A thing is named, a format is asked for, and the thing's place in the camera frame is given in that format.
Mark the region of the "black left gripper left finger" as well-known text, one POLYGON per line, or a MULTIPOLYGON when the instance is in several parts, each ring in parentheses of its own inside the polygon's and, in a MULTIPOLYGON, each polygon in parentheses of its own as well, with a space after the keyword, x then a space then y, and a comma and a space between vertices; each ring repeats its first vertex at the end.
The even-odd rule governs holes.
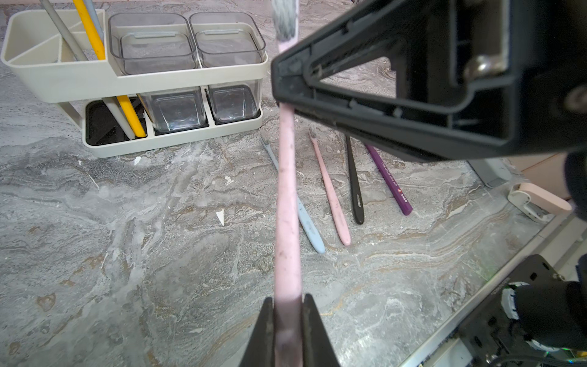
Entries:
POLYGON ((273 298, 265 298, 239 367, 275 366, 273 298))

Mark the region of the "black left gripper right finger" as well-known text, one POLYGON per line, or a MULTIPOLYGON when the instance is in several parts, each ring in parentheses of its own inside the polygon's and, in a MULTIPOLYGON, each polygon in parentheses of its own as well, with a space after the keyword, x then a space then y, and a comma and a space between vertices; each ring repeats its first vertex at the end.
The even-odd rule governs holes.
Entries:
POLYGON ((302 333, 305 367, 340 367, 316 302, 310 294, 304 296, 302 333))

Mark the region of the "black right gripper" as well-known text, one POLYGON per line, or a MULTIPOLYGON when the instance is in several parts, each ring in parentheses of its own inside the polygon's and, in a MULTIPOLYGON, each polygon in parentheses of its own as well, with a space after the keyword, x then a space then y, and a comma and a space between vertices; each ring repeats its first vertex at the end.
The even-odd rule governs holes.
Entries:
POLYGON ((276 57, 271 83, 298 115, 408 161, 584 151, 586 4, 365 1, 276 57), (327 83, 380 58, 392 97, 327 83))

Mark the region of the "pale blue toothbrush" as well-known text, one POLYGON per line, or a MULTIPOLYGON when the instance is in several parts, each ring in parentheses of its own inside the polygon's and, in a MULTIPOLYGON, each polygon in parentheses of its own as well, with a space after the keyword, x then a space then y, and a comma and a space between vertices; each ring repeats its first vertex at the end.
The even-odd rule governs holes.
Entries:
MULTIPOLYGON (((265 136, 263 132, 260 134, 260 136, 261 143, 264 149, 267 151, 268 156, 271 159, 275 169, 279 171, 278 159, 276 158, 275 154, 271 149, 271 145, 268 138, 265 136)), ((297 215, 298 220, 300 221, 300 224, 304 229, 304 232, 310 244, 313 246, 314 250, 319 254, 324 254, 326 252, 326 247, 323 242, 323 239, 299 197, 297 197, 297 215)))

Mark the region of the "light blue toothbrush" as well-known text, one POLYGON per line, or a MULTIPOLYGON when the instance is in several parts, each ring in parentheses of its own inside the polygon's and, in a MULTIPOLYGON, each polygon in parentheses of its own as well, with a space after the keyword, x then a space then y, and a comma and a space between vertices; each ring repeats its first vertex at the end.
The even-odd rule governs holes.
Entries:
POLYGON ((93 22, 93 25, 94 25, 94 27, 95 27, 98 35, 99 35, 100 40, 102 42, 104 42, 104 33, 103 33, 102 26, 101 26, 100 21, 99 21, 99 17, 98 17, 96 8, 95 8, 95 6, 93 4, 93 1, 92 0, 84 0, 83 2, 84 2, 84 5, 87 8, 87 12, 88 12, 88 14, 89 14, 89 16, 90 16, 90 18, 91 18, 91 20, 93 22))

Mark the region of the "grey green toothbrush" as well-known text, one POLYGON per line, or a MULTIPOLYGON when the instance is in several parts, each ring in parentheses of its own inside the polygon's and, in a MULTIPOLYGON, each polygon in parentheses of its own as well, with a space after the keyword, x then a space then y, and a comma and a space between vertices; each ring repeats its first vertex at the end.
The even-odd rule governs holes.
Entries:
POLYGON ((81 92, 82 97, 101 96, 103 102, 109 109, 110 113, 113 115, 115 121, 125 133, 125 136, 130 140, 134 140, 136 138, 135 133, 131 129, 131 125, 129 124, 121 107, 119 106, 117 99, 115 97, 102 96, 100 93, 101 89, 97 87, 96 84, 98 81, 97 77, 90 76, 90 71, 98 71, 97 66, 88 63, 87 57, 81 46, 79 46, 76 38, 72 35, 69 28, 62 21, 57 11, 53 8, 52 4, 50 4, 50 2, 47 0, 41 0, 40 3, 43 9, 49 15, 51 21, 56 26, 61 35, 61 38, 64 40, 64 43, 67 45, 67 47, 69 47, 71 53, 77 60, 76 66, 73 66, 72 69, 73 79, 76 80, 75 82, 72 82, 72 84, 76 84, 74 89, 78 92, 81 92))

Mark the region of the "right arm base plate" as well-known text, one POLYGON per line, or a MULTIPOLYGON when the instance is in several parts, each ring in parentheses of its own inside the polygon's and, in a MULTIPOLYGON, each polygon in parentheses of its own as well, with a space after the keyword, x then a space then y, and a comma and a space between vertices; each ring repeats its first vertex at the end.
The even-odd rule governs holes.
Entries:
POLYGON ((556 272, 540 255, 531 255, 490 292, 457 328, 458 336, 472 356, 471 366, 487 366, 492 359, 507 355, 545 356, 531 347, 518 321, 507 317, 501 306, 502 291, 519 284, 548 284, 556 272))

